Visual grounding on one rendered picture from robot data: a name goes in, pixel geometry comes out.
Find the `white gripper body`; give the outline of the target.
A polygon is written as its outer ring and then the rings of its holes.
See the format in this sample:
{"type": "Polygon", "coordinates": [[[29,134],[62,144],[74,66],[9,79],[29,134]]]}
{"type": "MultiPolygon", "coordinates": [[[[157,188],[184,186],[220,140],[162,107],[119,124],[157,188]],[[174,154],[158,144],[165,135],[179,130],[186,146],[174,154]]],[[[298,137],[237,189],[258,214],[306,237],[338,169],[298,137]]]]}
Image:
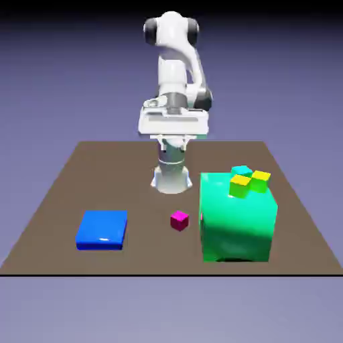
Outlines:
{"type": "Polygon", "coordinates": [[[138,132],[142,135],[207,135],[209,114],[204,110],[180,109],[168,114],[165,107],[142,108],[138,132]]]}

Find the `small cyan cube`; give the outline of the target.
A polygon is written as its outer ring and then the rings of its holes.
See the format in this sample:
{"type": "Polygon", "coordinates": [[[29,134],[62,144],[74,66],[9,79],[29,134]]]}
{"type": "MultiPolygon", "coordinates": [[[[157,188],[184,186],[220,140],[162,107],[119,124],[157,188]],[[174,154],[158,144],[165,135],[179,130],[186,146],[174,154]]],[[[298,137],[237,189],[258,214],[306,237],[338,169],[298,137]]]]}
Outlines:
{"type": "Polygon", "coordinates": [[[235,175],[240,175],[250,178],[253,174],[253,171],[247,165],[237,165],[231,168],[230,173],[232,177],[235,175]]]}

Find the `small magenta cube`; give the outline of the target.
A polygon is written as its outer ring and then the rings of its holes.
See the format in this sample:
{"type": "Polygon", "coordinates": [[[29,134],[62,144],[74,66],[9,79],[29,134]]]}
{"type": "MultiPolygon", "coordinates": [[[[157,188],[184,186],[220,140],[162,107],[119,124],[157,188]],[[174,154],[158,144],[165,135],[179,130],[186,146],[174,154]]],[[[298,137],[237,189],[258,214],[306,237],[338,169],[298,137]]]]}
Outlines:
{"type": "Polygon", "coordinates": [[[177,231],[183,231],[189,225],[189,215],[180,210],[170,216],[170,225],[177,231]]]}

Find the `large green box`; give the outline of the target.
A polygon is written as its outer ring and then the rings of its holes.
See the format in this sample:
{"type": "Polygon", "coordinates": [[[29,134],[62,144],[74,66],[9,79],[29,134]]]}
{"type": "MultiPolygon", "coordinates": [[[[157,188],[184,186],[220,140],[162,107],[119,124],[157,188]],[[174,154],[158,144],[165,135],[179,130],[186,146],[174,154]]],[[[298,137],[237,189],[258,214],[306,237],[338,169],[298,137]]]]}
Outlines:
{"type": "Polygon", "coordinates": [[[199,227],[205,262],[267,262],[278,205],[268,188],[245,198],[229,195],[231,173],[200,176],[199,227]]]}

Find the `small yellow cube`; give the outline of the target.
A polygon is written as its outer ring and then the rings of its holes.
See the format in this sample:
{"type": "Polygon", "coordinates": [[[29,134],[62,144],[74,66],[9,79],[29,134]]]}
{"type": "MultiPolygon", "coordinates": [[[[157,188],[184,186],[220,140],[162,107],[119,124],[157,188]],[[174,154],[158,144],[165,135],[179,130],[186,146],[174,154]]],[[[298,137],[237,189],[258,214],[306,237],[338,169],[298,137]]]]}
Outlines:
{"type": "Polygon", "coordinates": [[[258,193],[265,193],[269,188],[270,177],[271,174],[269,172],[255,170],[249,182],[250,190],[258,193]]]}
{"type": "Polygon", "coordinates": [[[251,178],[236,174],[230,179],[229,195],[235,198],[245,198],[249,193],[251,178]]]}

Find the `large blue box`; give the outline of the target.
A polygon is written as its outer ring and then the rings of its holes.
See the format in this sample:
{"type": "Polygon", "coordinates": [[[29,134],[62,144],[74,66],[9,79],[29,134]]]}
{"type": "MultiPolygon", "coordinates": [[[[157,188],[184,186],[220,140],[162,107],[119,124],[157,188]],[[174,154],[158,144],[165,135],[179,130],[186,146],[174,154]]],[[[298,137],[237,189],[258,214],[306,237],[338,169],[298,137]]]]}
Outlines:
{"type": "Polygon", "coordinates": [[[75,237],[76,248],[121,250],[126,227],[126,210],[86,210],[75,237]]]}

